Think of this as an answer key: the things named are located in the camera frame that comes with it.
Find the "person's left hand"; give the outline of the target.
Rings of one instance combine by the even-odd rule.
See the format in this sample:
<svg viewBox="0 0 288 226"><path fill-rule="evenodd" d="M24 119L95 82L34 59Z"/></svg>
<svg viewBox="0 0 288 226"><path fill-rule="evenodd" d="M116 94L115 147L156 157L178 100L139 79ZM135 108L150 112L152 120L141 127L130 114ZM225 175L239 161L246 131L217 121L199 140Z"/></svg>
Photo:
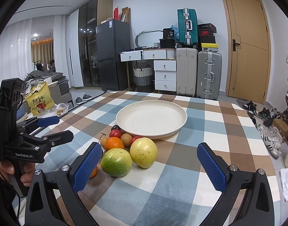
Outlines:
<svg viewBox="0 0 288 226"><path fill-rule="evenodd" d="M23 170L24 174L21 176L20 180L24 186L29 187L31 185L31 180L35 172L35 163L26 163ZM0 162L0 172L10 183L9 176L14 175L15 169L11 162L5 160Z"/></svg>

